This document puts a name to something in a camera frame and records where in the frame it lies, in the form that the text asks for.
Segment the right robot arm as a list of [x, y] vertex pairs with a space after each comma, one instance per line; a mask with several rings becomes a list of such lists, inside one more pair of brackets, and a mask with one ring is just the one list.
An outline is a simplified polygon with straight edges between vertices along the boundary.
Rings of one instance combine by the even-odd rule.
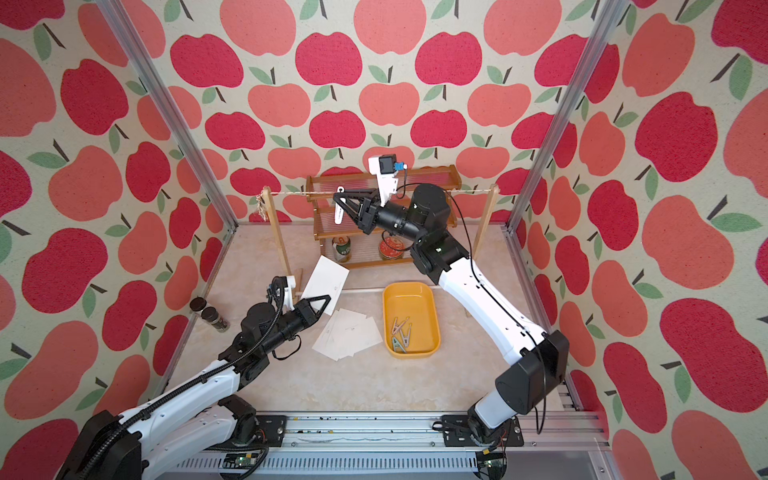
[[507, 369], [490, 392], [467, 412], [467, 432], [480, 446], [497, 443], [499, 430], [519, 414], [545, 421], [546, 398], [565, 379], [569, 341], [529, 320], [482, 275], [472, 250], [448, 230], [456, 202], [434, 184], [420, 183], [408, 206], [381, 198], [373, 189], [338, 189], [333, 200], [365, 234], [376, 229], [410, 241], [413, 264], [456, 299], [500, 351]]

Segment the white postcard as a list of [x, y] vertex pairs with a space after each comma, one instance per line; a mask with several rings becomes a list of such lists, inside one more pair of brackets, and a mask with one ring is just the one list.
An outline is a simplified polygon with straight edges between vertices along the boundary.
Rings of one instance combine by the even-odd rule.
[[323, 314], [332, 315], [348, 275], [347, 268], [321, 255], [304, 287], [301, 298], [329, 295], [330, 301], [324, 308]]
[[354, 356], [361, 350], [360, 341], [367, 333], [367, 317], [346, 309], [338, 310], [326, 344], [326, 353], [334, 361]]
[[312, 349], [319, 354], [333, 360], [339, 360], [339, 354], [336, 348], [336, 339], [334, 335], [334, 329], [337, 316], [333, 315], [328, 319], [324, 329], [315, 341]]
[[381, 342], [382, 336], [373, 318], [355, 314], [344, 320], [340, 340], [343, 357], [354, 356]]

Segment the white clothespin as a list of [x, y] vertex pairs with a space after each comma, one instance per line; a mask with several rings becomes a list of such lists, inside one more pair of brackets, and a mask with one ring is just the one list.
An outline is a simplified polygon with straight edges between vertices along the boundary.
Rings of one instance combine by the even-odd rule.
[[336, 225], [340, 225], [344, 219], [345, 211], [343, 208], [344, 204], [344, 198], [342, 197], [342, 194], [345, 192], [345, 188], [343, 186], [338, 186], [336, 192], [334, 193], [333, 199], [335, 202], [334, 207], [334, 223]]

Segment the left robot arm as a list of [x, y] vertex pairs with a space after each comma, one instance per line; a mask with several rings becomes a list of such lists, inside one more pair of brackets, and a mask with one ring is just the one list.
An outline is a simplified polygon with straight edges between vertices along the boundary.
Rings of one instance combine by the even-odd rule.
[[315, 325], [329, 294], [294, 300], [292, 277], [276, 276], [217, 359], [176, 388], [113, 415], [94, 414], [60, 479], [157, 479], [213, 446], [248, 447], [261, 437], [255, 409], [238, 393], [276, 358], [276, 349]]

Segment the pink clothespin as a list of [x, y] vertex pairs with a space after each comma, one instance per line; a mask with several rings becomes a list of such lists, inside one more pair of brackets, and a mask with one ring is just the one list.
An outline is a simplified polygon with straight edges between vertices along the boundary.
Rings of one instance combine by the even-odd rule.
[[395, 318], [393, 320], [393, 327], [391, 329], [391, 335], [395, 336], [397, 333], [399, 333], [402, 328], [406, 325], [407, 322], [410, 321], [409, 317], [406, 317], [402, 322], [398, 320], [398, 318]]

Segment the grey clothespin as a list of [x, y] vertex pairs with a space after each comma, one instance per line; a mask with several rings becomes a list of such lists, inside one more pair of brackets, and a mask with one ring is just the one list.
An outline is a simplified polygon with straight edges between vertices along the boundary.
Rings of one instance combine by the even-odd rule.
[[410, 345], [411, 332], [412, 332], [412, 324], [411, 323], [408, 323], [400, 331], [402, 345], [404, 347], [408, 347]]

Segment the teal clothespin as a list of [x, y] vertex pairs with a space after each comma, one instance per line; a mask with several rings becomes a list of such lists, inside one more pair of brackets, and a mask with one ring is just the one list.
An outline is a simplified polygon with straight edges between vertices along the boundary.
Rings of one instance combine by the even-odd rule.
[[397, 354], [407, 354], [407, 345], [401, 342], [396, 336], [391, 338], [392, 351]]

